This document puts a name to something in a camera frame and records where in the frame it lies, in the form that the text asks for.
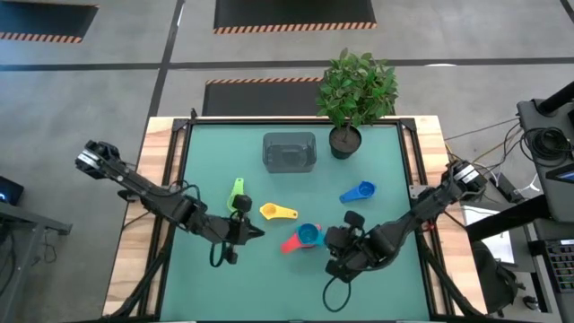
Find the desk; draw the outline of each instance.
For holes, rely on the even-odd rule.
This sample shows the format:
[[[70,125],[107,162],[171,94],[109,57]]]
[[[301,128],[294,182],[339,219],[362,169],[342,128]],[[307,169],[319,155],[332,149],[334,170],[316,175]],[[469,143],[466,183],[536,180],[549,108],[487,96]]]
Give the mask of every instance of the desk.
[[[445,165],[448,162],[438,118],[434,116],[413,118],[416,121],[416,133],[418,134],[418,143],[422,153],[426,179],[429,185],[437,185],[440,175],[446,169]],[[143,142],[138,173],[158,184],[163,180],[173,120],[174,118],[152,118]],[[173,163],[170,165],[171,172],[168,174],[170,181],[174,180],[178,174],[181,148],[184,146],[182,135],[179,135],[172,142],[175,143],[176,149],[173,152]],[[413,175],[413,182],[414,184],[420,183],[421,179],[418,176],[417,165],[413,157],[414,149],[410,140],[406,140],[406,150],[410,156],[409,166]],[[144,210],[140,205],[130,205],[126,212],[126,221],[135,218],[143,212]],[[462,220],[462,215],[457,205],[452,207],[451,212]],[[103,314],[109,314],[116,310],[133,290],[143,274],[150,247],[153,222],[154,217],[152,215],[146,216],[141,221],[132,224],[121,235]],[[484,311],[482,291],[465,232],[444,216],[439,218],[437,227],[440,245],[449,274],[471,303],[477,309]],[[163,225],[162,229],[161,236],[163,238],[166,233],[166,226]],[[442,301],[440,285],[433,275],[431,275],[431,281],[432,292],[437,303],[437,312],[445,313],[445,304]],[[147,312],[153,312],[156,307],[158,289],[159,277],[156,277],[147,302]]]

